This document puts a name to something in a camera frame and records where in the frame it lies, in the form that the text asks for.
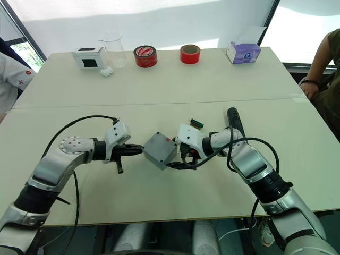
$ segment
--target small white box with black square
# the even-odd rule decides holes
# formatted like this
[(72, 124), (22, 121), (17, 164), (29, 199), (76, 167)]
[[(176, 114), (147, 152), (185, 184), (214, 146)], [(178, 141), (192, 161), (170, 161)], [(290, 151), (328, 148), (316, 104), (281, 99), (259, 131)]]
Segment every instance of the small white box with black square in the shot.
[(80, 48), (72, 52), (72, 56), (80, 69), (94, 69), (105, 67), (104, 48)]

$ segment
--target red tape roll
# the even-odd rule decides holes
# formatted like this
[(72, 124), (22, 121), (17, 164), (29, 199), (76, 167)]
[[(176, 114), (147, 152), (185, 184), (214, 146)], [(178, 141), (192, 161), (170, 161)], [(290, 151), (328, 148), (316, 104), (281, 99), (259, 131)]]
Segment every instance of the red tape roll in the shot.
[(133, 51), (137, 66), (151, 67), (157, 63), (156, 49), (149, 45), (139, 46)]
[(194, 45), (188, 44), (181, 47), (181, 61), (185, 64), (194, 64), (200, 60), (201, 49)]

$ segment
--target clear glass beaker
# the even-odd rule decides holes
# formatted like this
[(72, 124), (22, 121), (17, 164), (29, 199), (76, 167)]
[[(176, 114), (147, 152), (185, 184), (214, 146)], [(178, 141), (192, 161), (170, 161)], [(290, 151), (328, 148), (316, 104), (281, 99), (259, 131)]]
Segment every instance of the clear glass beaker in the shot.
[(125, 67), (128, 63), (122, 44), (122, 35), (116, 31), (108, 31), (102, 34), (99, 40), (105, 47), (107, 65), (111, 67)]

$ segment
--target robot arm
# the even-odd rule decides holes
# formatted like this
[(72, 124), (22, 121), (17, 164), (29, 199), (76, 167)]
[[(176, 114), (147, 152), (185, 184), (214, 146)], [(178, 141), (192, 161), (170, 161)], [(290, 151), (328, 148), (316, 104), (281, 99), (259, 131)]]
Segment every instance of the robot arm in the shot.
[(0, 247), (27, 251), (51, 206), (79, 165), (92, 160), (116, 162), (118, 173), (122, 173), (120, 157), (142, 153), (142, 146), (124, 144), (130, 137), (129, 128), (118, 121), (107, 131), (104, 141), (78, 137), (63, 139), (56, 150), (41, 159), (19, 197), (1, 218)]
[[(233, 129), (233, 134), (233, 140), (243, 137), (237, 129)], [(206, 159), (230, 140), (230, 129), (205, 137), (199, 130), (184, 124), (175, 138), (180, 150), (185, 148), (186, 153), (186, 146), (189, 146), (189, 150), (194, 149), (201, 159)], [(227, 156), (228, 150), (224, 149), (220, 156)], [(292, 188), (293, 184), (285, 182), (257, 149), (245, 141), (237, 142), (232, 146), (231, 161), (271, 216), (279, 235), (287, 244), (285, 254), (302, 251), (306, 253), (299, 254), (314, 254), (312, 250), (337, 254), (325, 241), (326, 234), (319, 219)]]

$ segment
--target white table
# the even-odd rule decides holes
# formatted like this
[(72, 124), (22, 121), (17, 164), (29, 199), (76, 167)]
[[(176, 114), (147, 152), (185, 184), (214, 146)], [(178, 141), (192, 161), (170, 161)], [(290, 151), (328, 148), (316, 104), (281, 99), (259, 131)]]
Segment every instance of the white table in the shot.
[(80, 70), (71, 53), (52, 54), (14, 108), (199, 103), (292, 98), (302, 91), (270, 48), (255, 63), (232, 65), (225, 49), (203, 49), (195, 65), (178, 50), (157, 52), (151, 68), (129, 63), (109, 77)]
[[(0, 215), (19, 195), (39, 162), (50, 138), (66, 123), (85, 115), (121, 118), (132, 133), (130, 143), (143, 145), (156, 131), (172, 137), (180, 123), (196, 118), (202, 132), (225, 127), (227, 108), (239, 110), (245, 133), (270, 142), (277, 150), (281, 176), (312, 210), (340, 208), (338, 158), (340, 144), (307, 99), (252, 100), (219, 103), (60, 107), (14, 109), (0, 125)], [(66, 130), (68, 135), (104, 136), (109, 120), (86, 120)], [(271, 152), (252, 142), (273, 162)], [(241, 178), (215, 157), (197, 171), (159, 170), (144, 155), (123, 158), (124, 174), (115, 163), (79, 166), (80, 224), (142, 222), (250, 215), (255, 197)], [(61, 197), (71, 206), (55, 202), (46, 225), (72, 225), (75, 214), (74, 181)], [(258, 208), (257, 215), (264, 214)]]

